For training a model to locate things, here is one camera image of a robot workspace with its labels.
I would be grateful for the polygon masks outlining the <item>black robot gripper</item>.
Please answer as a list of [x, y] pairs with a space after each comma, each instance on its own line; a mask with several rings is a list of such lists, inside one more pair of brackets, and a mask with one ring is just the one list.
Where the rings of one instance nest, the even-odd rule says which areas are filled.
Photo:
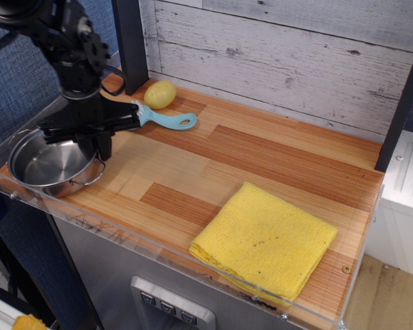
[[92, 137], [101, 160], [112, 156], [112, 135], [117, 131], [140, 127], [138, 106], [116, 102], [100, 94], [84, 100], [69, 100], [60, 110], [41, 119], [37, 128], [42, 130], [47, 143], [72, 140], [88, 160], [96, 157]]

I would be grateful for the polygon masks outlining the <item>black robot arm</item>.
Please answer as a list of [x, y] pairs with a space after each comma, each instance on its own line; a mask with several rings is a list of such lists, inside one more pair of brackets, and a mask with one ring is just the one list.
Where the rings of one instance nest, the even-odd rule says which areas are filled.
[[0, 1], [0, 50], [29, 37], [53, 67], [67, 104], [38, 121], [48, 144], [73, 141], [84, 154], [112, 156], [112, 136], [140, 127], [138, 106], [110, 100], [101, 91], [108, 46], [78, 1]]

